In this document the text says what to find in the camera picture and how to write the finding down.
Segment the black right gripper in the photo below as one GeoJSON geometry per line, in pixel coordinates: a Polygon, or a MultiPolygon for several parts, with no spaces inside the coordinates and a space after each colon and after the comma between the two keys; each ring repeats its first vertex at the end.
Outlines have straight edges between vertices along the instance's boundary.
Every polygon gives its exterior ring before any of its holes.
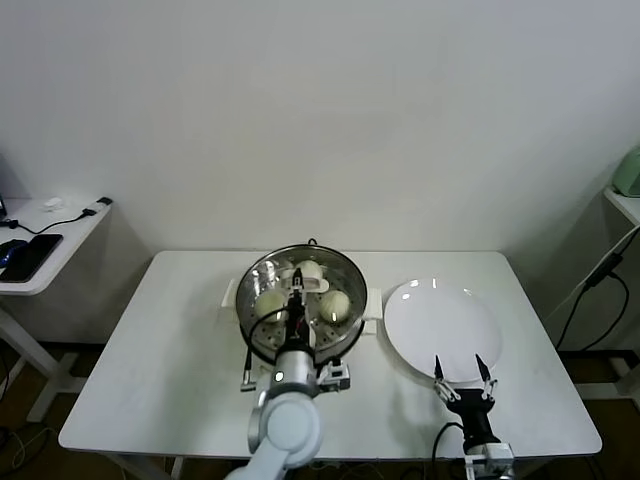
{"type": "Polygon", "coordinates": [[[475,354],[483,389],[454,389],[444,377],[439,356],[435,356],[434,388],[446,408],[458,415],[462,422],[464,445],[499,443],[492,430],[488,414],[495,405],[493,395],[498,380],[491,376],[489,367],[479,354],[475,354]]]}

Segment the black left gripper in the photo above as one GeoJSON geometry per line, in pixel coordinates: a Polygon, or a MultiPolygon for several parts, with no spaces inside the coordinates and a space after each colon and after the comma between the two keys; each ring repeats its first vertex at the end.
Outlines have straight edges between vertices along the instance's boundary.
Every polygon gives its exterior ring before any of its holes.
{"type": "Polygon", "coordinates": [[[283,351],[312,351],[310,345],[310,327],[306,319],[306,309],[302,300],[304,277],[302,270],[296,268],[291,277],[292,294],[286,306],[285,338],[283,351]]]}

